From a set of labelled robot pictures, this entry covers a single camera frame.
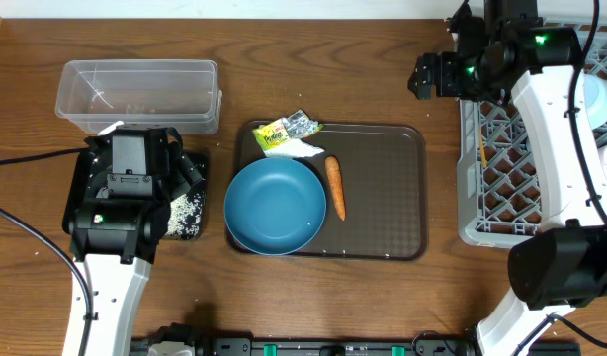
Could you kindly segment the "wooden chopstick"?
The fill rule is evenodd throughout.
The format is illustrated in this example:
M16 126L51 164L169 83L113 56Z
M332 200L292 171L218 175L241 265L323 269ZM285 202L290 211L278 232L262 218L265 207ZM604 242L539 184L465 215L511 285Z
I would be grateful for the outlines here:
M478 140L479 140L479 153L480 153L481 165L482 165L483 169L486 169L488 162L486 159L485 146L484 146L483 136L482 136L481 132L479 132L479 134L478 134Z

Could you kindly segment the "dark blue plate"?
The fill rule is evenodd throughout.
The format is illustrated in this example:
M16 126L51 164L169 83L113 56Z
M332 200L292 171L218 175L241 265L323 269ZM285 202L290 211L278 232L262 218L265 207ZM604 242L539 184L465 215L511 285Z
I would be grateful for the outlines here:
M261 255L286 255L308 245L321 231L326 210L317 175L287 158L247 165L234 176L224 199L232 238Z

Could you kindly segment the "light blue bowl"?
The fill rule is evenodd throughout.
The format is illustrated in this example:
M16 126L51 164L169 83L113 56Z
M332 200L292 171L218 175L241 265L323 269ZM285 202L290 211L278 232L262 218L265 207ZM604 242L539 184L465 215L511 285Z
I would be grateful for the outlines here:
M607 122L607 81L586 74L584 95L590 127L598 129Z

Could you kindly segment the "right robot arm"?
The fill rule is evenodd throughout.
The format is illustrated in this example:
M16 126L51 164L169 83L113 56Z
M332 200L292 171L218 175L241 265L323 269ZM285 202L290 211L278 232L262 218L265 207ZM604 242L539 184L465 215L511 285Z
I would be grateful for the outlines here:
M554 323L607 296L607 178L584 104L590 41L544 25L533 1L463 3L448 21L452 51L417 58L420 100L513 105L530 140L541 193L539 233L510 249L510 287L458 348L460 355L525 355Z

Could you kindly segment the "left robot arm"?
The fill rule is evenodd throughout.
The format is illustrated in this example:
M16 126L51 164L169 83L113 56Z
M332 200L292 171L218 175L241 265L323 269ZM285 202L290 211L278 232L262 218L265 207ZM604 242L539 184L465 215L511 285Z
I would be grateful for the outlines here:
M173 128L117 126L86 138L62 220L73 287L65 355L126 355L164 239L199 237L208 160Z

